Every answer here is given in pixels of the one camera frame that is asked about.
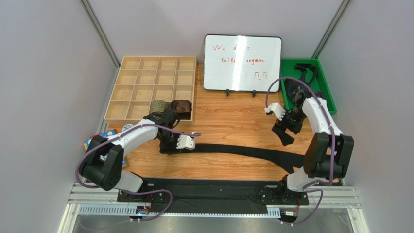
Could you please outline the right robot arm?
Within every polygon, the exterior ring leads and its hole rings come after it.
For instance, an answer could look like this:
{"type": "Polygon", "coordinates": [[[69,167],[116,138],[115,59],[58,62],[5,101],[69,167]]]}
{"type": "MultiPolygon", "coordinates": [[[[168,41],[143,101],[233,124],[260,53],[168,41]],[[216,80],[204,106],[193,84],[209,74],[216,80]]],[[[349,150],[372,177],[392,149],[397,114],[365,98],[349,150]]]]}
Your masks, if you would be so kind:
{"type": "Polygon", "coordinates": [[[291,191],[305,191],[316,184],[331,186],[343,178],[348,170],[354,147],[354,139],[337,127],[328,112],[327,102],[322,98],[305,98],[293,109],[286,110],[279,103],[265,107],[265,112],[276,116],[273,131],[283,145],[294,139],[286,130],[299,132],[304,119],[308,119],[313,138],[305,153],[302,167],[286,177],[286,187],[291,191]]]}

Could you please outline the black tie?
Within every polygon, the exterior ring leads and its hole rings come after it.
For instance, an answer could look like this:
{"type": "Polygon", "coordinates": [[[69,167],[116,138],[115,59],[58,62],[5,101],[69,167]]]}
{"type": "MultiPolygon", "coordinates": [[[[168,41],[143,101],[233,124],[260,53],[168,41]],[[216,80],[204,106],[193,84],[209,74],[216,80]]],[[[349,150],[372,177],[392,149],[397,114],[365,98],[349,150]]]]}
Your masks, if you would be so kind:
{"type": "Polygon", "coordinates": [[[294,168],[301,168],[305,159],[305,156],[303,155],[280,150],[222,144],[198,144],[192,150],[173,149],[172,153],[226,153],[247,156],[270,161],[284,169],[289,174],[294,173],[294,168]]]}

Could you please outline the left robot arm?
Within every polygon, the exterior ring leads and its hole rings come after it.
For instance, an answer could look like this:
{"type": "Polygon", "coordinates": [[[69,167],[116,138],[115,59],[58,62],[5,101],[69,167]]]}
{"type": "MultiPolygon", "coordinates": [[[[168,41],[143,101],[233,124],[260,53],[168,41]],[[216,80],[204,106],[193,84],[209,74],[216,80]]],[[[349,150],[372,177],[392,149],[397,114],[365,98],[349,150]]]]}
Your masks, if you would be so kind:
{"type": "Polygon", "coordinates": [[[194,149],[195,137],[200,133],[184,133],[174,129],[178,114],[166,109],[161,114],[149,114],[132,128],[109,137],[92,138],[85,156],[75,169],[76,181],[86,188],[101,188],[105,191],[118,189],[126,193],[137,193],[144,179],[123,170],[127,154],[147,141],[158,139],[174,149],[194,149]]]}

